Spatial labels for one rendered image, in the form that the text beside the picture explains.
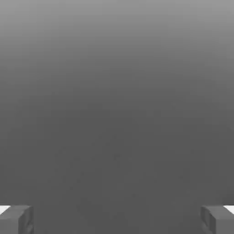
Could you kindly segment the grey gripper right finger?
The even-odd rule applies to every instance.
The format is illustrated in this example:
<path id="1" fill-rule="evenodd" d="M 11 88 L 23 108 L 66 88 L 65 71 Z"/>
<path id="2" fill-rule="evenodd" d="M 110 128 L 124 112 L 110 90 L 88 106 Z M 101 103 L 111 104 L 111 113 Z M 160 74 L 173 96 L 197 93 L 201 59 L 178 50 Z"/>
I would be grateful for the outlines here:
<path id="1" fill-rule="evenodd" d="M 201 206 L 204 234 L 234 234 L 234 205 Z"/>

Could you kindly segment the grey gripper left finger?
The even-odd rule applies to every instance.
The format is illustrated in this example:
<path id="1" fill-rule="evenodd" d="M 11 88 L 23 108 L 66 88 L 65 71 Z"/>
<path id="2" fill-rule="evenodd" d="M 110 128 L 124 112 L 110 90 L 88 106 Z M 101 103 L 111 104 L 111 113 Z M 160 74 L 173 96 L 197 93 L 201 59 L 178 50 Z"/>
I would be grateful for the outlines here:
<path id="1" fill-rule="evenodd" d="M 0 205 L 0 234 L 34 234 L 34 207 Z"/>

